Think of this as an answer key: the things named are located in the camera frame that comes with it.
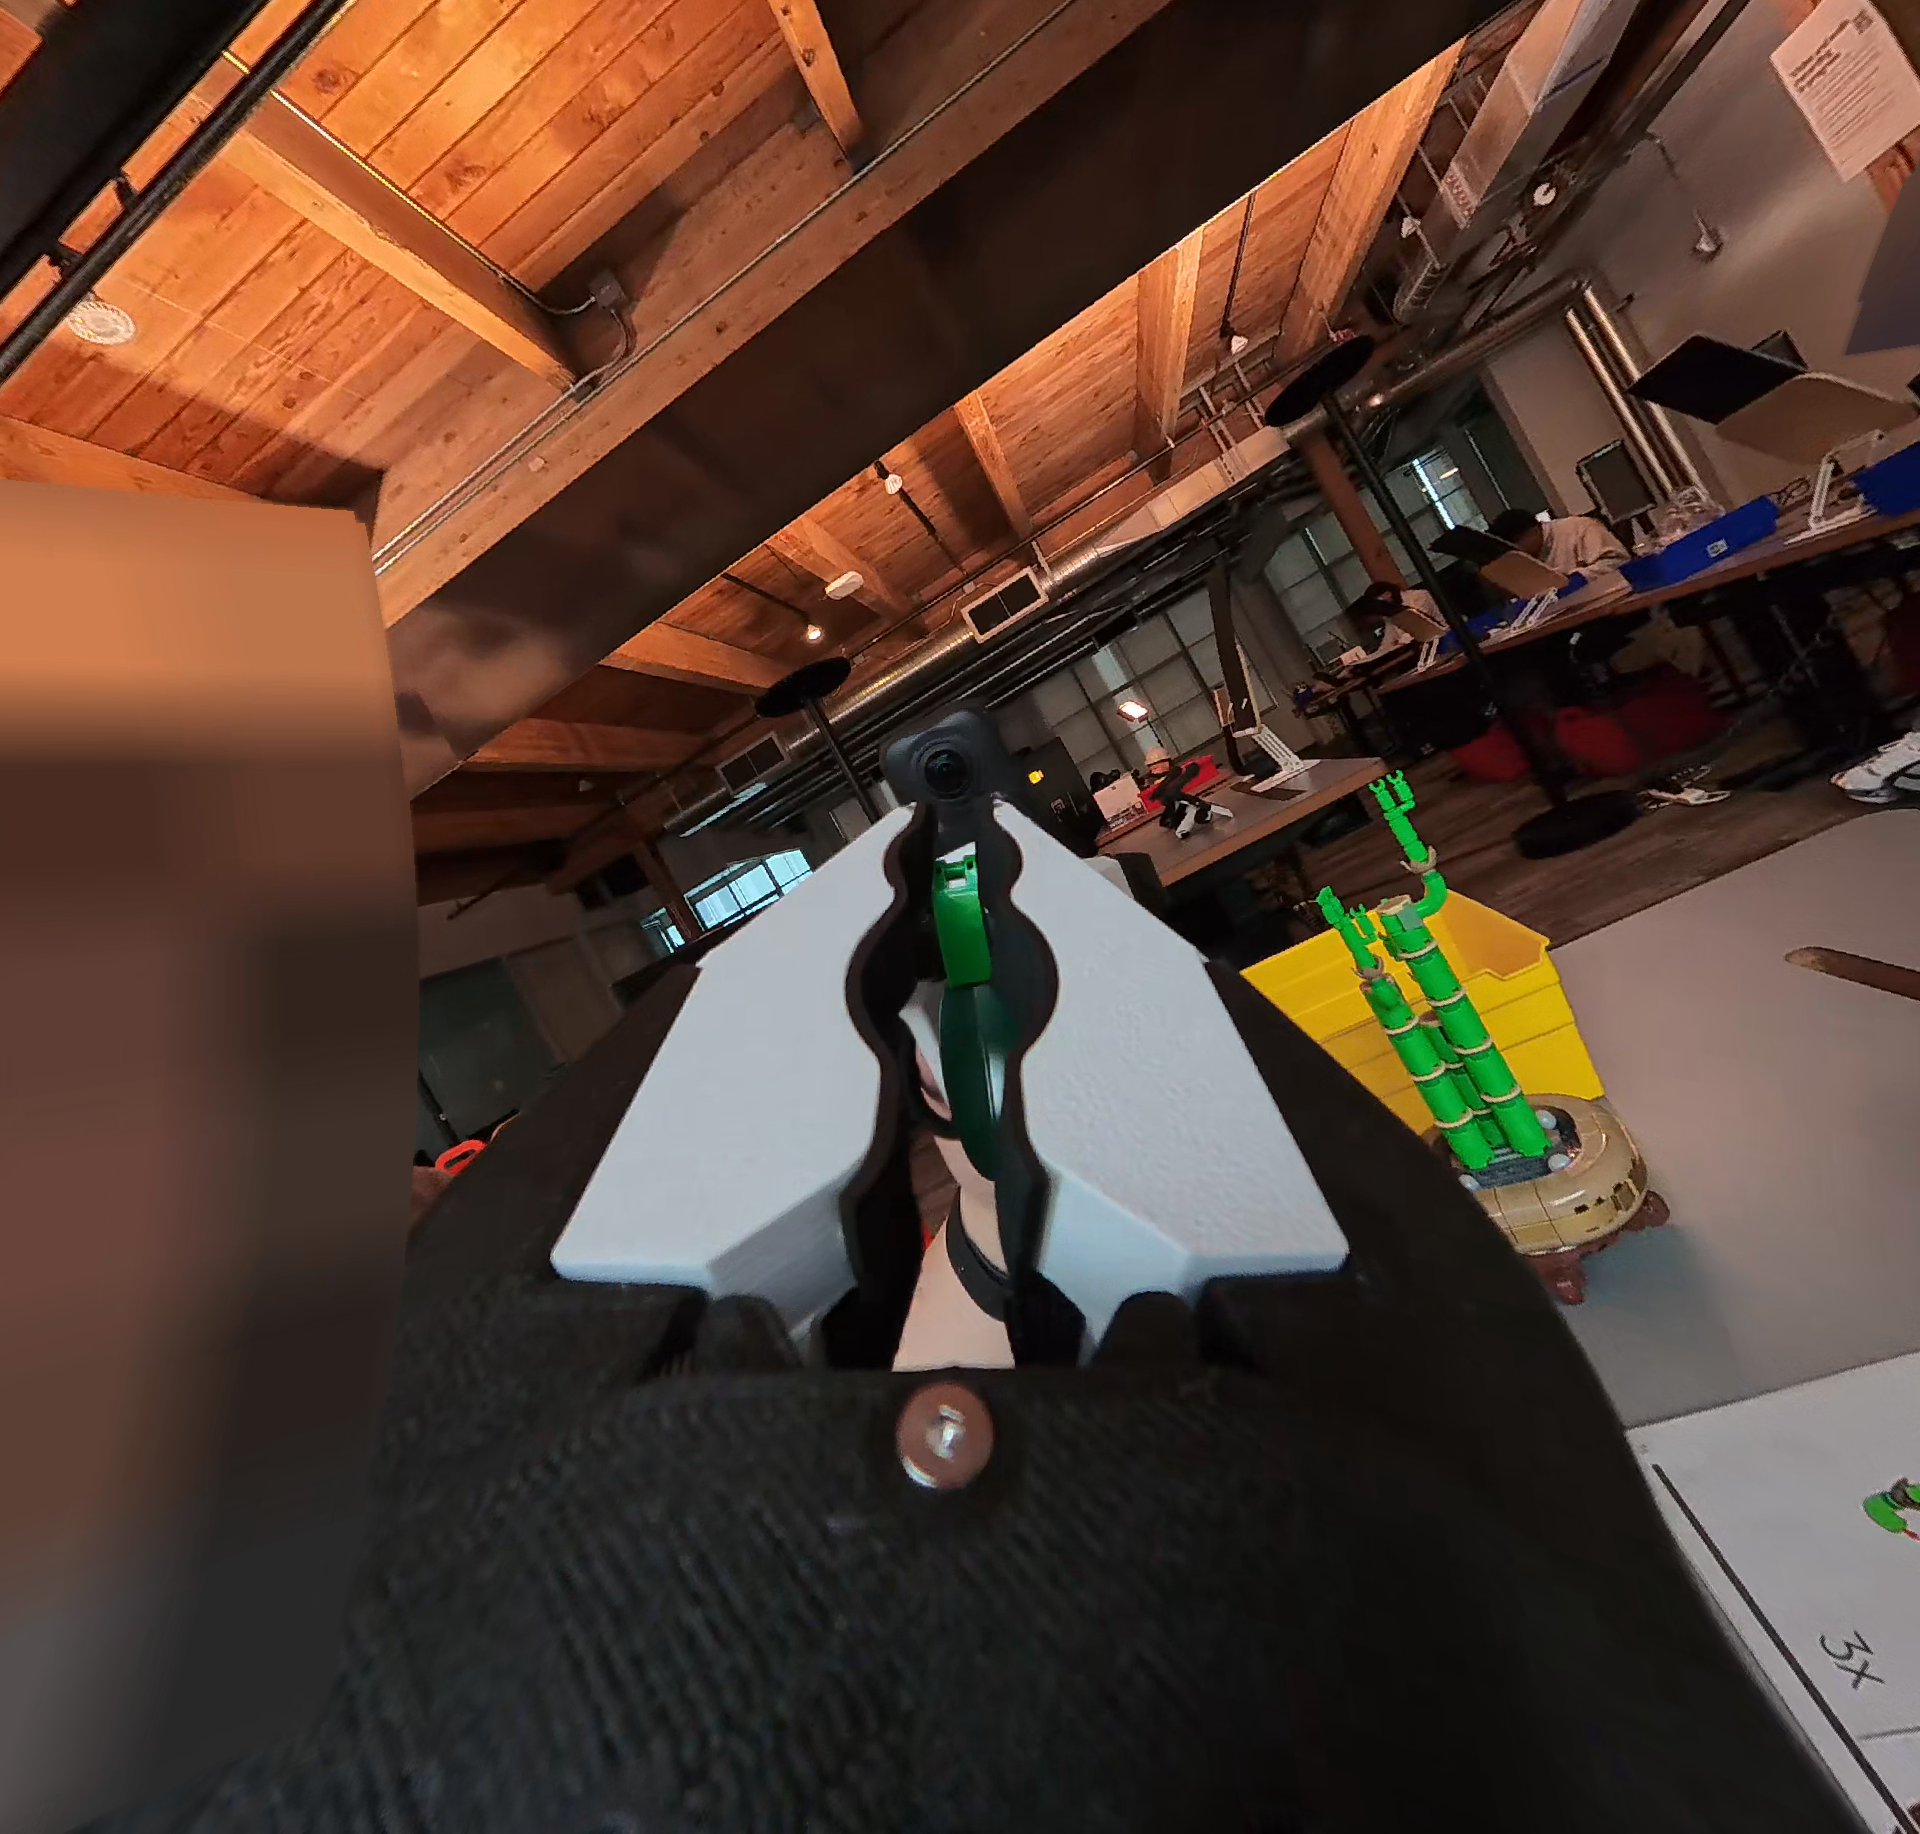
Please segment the lego instruction booklet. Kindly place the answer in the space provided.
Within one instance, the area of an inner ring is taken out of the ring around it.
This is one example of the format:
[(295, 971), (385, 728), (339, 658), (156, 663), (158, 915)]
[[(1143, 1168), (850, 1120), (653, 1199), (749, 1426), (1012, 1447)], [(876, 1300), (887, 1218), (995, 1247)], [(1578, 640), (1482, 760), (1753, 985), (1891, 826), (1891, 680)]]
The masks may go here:
[(1917, 1831), (1917, 1353), (1628, 1439), (1860, 1821)]

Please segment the yellow plastic bin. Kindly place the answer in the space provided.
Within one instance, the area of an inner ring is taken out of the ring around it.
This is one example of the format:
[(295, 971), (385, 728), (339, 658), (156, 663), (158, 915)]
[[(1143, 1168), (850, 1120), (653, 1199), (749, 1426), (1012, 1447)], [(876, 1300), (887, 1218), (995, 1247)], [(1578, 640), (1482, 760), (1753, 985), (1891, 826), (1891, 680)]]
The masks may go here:
[[(1526, 1096), (1604, 1098), (1546, 937), (1463, 891), (1430, 916), (1430, 931)], [(1270, 955), (1247, 967), (1245, 979), (1409, 1128), (1426, 1132), (1426, 1106), (1378, 1025), (1336, 934)]]

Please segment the silver ventilation duct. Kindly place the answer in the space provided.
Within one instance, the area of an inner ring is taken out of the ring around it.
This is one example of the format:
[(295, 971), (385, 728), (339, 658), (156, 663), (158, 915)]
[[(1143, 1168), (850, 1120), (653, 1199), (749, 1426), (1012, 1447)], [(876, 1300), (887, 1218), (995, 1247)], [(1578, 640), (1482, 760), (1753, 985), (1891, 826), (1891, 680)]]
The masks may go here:
[(1642, 0), (1543, 0), (1503, 59), (1437, 186), (1426, 241), (1467, 241), (1505, 215), (1615, 57)]

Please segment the black tilted screen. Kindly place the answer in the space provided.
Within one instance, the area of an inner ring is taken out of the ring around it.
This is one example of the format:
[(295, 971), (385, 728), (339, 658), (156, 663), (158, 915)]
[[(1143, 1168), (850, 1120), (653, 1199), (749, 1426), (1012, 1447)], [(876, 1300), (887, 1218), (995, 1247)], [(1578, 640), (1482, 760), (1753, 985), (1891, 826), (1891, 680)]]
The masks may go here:
[(1803, 370), (1808, 363), (1791, 349), (1742, 349), (1718, 336), (1692, 334), (1629, 380), (1628, 393), (1642, 406), (1718, 432), (1768, 393), (1803, 379)]

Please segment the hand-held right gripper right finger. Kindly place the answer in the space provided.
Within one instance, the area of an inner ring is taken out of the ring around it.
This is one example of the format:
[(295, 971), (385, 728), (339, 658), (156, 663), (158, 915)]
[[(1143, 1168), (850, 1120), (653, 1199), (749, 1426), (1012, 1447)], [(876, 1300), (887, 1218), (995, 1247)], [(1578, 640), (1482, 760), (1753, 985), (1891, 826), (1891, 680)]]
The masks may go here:
[(1132, 1299), (1347, 1270), (1233, 978), (1010, 803), (983, 806), (983, 1311), (1080, 1356)]

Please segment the black disc-topped pole stand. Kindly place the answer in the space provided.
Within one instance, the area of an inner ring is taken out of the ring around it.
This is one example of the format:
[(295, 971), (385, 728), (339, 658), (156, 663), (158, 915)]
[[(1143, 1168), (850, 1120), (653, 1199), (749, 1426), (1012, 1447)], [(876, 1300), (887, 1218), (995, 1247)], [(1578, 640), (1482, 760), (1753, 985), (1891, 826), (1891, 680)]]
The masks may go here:
[(765, 690), (755, 701), (755, 715), (760, 720), (781, 720), (781, 719), (804, 715), (818, 740), (822, 744), (830, 760), (835, 766), (850, 796), (858, 800), (858, 809), (863, 810), (866, 822), (876, 824), (883, 810), (874, 794), (866, 789), (866, 782), (859, 779), (858, 769), (850, 766), (848, 753), (841, 749), (832, 731), (832, 720), (827, 715), (827, 706), (822, 706), (830, 695), (835, 695), (848, 683), (848, 677), (850, 677), (850, 663), (843, 655), (820, 655), (806, 663), (804, 668), (780, 677), (771, 690)]

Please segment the brown wooden piece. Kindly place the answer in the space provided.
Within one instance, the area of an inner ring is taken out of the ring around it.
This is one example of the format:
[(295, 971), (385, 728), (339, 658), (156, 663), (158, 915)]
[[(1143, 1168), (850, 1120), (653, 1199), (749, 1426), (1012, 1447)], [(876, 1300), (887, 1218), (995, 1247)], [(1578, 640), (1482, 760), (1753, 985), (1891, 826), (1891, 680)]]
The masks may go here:
[(1843, 950), (1803, 944), (1785, 955), (1791, 967), (1881, 991), (1888, 998), (1920, 1003), (1920, 972), (1915, 967), (1865, 958)]

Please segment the red beanbag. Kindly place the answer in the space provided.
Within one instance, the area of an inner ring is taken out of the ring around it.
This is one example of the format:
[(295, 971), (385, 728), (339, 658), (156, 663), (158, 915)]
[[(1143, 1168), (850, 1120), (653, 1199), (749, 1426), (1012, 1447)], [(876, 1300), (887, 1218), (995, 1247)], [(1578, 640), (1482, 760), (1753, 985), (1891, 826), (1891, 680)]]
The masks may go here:
[[(1505, 690), (1534, 749), (1574, 779), (1628, 778), (1732, 728), (1704, 683), (1666, 666), (1599, 680), (1524, 672)], [(1470, 683), (1443, 683), (1425, 720), (1430, 744), (1475, 782), (1534, 778), (1524, 745)]]

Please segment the long wooden work table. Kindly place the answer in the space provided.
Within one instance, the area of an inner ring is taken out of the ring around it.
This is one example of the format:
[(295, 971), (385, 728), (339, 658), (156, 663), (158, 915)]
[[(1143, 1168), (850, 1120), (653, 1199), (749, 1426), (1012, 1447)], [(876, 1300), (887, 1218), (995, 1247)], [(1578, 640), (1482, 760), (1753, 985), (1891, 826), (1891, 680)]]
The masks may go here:
[(1330, 680), (1315, 680), (1305, 695), (1298, 699), (1302, 719), (1336, 719), (1343, 733), (1356, 737), (1349, 701), (1356, 695), (1388, 695), (1409, 688), (1430, 688), (1443, 677), (1470, 672), (1475, 663), (1516, 663), (1530, 647), (1571, 640), (1588, 628), (1615, 622), (1638, 622), (1674, 603), (1710, 600), (1745, 584), (1785, 574), (1791, 568), (1829, 564), (1860, 550), (1915, 550), (1917, 546), (1917, 510), (1881, 516), (1859, 512), (1838, 524), (1803, 531), (1791, 536), (1763, 536), (1745, 550), (1721, 553), (1714, 561), (1703, 561), (1686, 574), (1670, 574), (1658, 590), (1622, 590), (1592, 597), (1551, 600), (1554, 616), (1543, 608), (1524, 608), (1512, 622), (1489, 630), (1486, 640), (1467, 628), (1475, 653), (1459, 647), (1459, 638), (1437, 642), (1412, 642), (1383, 655), (1367, 655), (1356, 668), (1336, 672)]

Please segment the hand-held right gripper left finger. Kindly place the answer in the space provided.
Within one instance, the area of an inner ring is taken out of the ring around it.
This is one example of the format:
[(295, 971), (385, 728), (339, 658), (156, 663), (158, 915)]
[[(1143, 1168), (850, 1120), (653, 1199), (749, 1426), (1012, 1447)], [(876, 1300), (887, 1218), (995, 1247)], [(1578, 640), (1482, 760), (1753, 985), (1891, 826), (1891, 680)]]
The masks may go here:
[(701, 958), (565, 1224), (565, 1283), (771, 1303), (830, 1356), (896, 1353), (921, 1274), (931, 815), (874, 824)]

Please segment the white paper wall sign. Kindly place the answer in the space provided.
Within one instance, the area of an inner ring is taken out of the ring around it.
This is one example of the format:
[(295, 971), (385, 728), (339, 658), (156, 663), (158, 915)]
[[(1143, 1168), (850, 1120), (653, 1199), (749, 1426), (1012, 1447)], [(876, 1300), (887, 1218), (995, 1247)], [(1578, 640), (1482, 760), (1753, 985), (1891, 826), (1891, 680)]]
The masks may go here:
[(1917, 73), (1874, 0), (1818, 0), (1770, 69), (1838, 180), (1917, 130)]

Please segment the green lego bamboo model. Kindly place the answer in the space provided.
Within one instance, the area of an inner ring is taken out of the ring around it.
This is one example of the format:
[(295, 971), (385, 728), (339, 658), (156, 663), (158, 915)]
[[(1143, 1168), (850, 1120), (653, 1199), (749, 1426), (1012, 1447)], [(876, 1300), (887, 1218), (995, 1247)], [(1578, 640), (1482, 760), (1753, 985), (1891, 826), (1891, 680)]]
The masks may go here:
[(1415, 891), (1349, 909), (1319, 891), (1321, 916), (1353, 962), (1358, 994), (1426, 1109), (1425, 1146), (1565, 1307), (1585, 1300), (1585, 1259), (1618, 1240), (1665, 1227), (1638, 1142), (1595, 1098), (1524, 1090), (1443, 951), (1435, 920), (1449, 900), (1417, 837), (1407, 773), (1367, 782)]

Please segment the green lego leaf piece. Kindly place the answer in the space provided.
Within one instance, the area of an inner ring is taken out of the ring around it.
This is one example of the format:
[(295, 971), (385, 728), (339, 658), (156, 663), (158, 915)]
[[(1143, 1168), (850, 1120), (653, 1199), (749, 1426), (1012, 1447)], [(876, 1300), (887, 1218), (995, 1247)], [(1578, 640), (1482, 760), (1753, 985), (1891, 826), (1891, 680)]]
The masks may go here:
[(1029, 1128), (1025, 1060), (1045, 1031), (1045, 967), (978, 845), (931, 860), (921, 906), (938, 978), (921, 1033), (900, 1021), (909, 1120), (954, 1142), (995, 1193), (998, 1263), (1034, 1253), (1046, 1169)]

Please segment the blue plastic bin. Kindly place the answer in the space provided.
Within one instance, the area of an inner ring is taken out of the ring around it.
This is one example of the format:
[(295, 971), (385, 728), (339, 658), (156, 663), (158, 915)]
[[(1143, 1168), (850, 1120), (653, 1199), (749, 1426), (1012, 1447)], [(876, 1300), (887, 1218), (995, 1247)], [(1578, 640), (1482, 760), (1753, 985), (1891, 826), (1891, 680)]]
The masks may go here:
[(1768, 544), (1776, 527), (1776, 499), (1754, 497), (1753, 503), (1742, 503), (1738, 510), (1670, 539), (1658, 553), (1628, 560), (1618, 574), (1634, 593), (1658, 593)]

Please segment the brown table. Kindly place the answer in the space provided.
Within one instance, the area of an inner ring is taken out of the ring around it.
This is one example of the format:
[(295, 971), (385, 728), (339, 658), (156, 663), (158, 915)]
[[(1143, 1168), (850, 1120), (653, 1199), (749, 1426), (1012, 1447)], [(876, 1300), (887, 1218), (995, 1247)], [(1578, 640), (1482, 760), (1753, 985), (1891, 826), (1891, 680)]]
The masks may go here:
[(1147, 817), (1103, 840), (1096, 851), (1149, 860), (1165, 891), (1199, 891), (1289, 851), (1308, 822), (1358, 800), (1383, 773), (1381, 759), (1315, 760), (1267, 796), (1231, 786), (1220, 796), (1231, 809), (1229, 822), (1198, 824), (1187, 840)]

